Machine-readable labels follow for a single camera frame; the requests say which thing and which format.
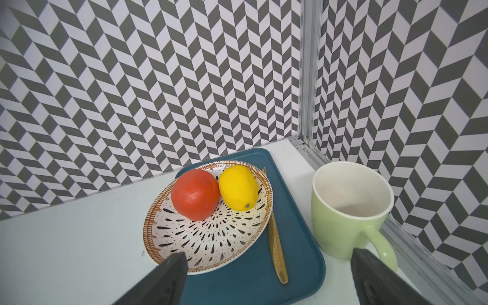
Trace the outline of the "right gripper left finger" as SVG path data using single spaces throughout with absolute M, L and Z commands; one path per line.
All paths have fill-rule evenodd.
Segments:
M 188 269 L 185 253 L 174 253 L 114 304 L 180 304 Z

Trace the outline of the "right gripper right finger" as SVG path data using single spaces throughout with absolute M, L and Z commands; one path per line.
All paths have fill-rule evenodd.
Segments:
M 430 303 L 369 250 L 353 249 L 351 268 L 360 304 Z

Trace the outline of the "patterned round plate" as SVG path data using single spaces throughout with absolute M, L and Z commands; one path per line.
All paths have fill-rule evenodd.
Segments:
M 236 165 L 250 170 L 258 185 L 257 203 L 246 212 L 232 210 L 219 200 L 209 218 L 195 222 L 174 208 L 171 196 L 174 182 L 158 195 L 147 213 L 142 231 L 146 252 L 156 264 L 183 252 L 188 273 L 203 274 L 233 262 L 255 244 L 273 210 L 273 190 L 266 174 L 254 165 L 236 160 L 216 161 L 200 169 L 219 179 L 226 169 Z

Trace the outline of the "light green mug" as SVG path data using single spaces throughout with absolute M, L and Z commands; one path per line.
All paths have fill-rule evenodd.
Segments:
M 397 271 L 393 247 L 380 233 L 394 204 L 387 180 L 365 165 L 333 161 L 312 181 L 311 218 L 320 248 L 336 259 L 351 260 L 355 248 L 373 244 L 380 260 Z

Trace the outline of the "teal rectangular tray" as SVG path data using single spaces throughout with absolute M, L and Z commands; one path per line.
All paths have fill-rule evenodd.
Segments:
M 324 282 L 324 257 L 275 158 L 267 150 L 256 148 L 237 152 L 227 159 L 267 170 L 289 282 L 282 285 L 277 277 L 265 230 L 232 263 L 209 273 L 189 275 L 181 304 L 292 304 L 312 296 Z

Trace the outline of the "red tomato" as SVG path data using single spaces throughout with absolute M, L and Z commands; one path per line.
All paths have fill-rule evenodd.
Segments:
M 171 196 L 180 215 L 192 221 L 203 221 L 213 214 L 221 194 L 218 182 L 211 173 L 194 169 L 176 180 Z

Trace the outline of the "yellow lemon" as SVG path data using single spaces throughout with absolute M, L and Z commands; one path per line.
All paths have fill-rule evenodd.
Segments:
M 258 199 L 258 183 L 243 165 L 227 168 L 219 177 L 219 190 L 224 203 L 238 212 L 252 209 Z

